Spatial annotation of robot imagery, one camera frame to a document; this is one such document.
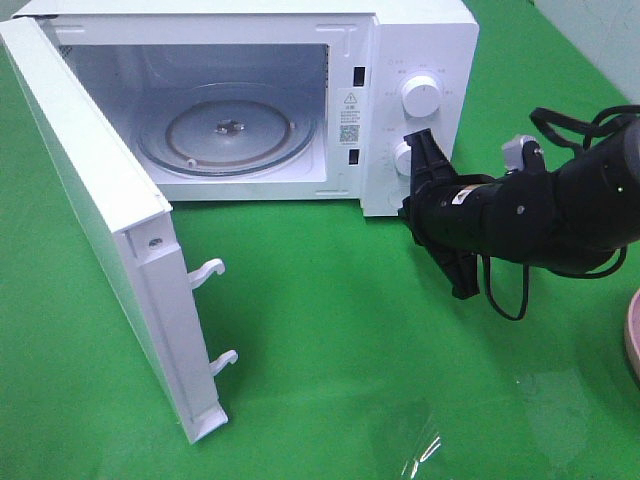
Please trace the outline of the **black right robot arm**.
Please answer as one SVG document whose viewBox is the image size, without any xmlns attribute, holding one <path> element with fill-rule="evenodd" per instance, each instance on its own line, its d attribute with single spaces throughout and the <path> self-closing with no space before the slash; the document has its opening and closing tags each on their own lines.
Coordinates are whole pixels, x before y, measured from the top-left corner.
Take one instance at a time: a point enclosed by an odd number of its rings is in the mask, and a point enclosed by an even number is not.
<svg viewBox="0 0 640 480">
<path fill-rule="evenodd" d="M 456 298 L 478 293 L 479 255 L 584 274 L 639 238 L 638 122 L 553 172 L 529 141 L 523 169 L 501 178 L 458 174 L 428 129 L 405 141 L 411 179 L 402 211 Z"/>
</svg>

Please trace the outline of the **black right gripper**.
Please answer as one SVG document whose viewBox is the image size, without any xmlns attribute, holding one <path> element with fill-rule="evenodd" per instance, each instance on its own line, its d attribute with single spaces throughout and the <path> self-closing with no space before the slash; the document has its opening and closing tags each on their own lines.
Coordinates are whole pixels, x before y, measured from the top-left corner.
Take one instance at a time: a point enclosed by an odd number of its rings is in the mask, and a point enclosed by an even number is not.
<svg viewBox="0 0 640 480">
<path fill-rule="evenodd" d="M 429 206 L 448 205 L 446 199 L 435 198 L 438 189 L 459 191 L 468 185 L 490 183 L 494 178 L 486 174 L 458 174 L 429 128 L 408 134 L 404 140 L 410 148 L 410 189 L 409 195 L 402 201 L 398 215 L 411 231 L 414 242 L 426 249 L 450 281 L 452 295 L 457 299 L 468 299 L 479 293 L 477 255 L 434 239 L 428 229 L 440 223 L 424 220 L 422 216 L 427 213 Z"/>
</svg>

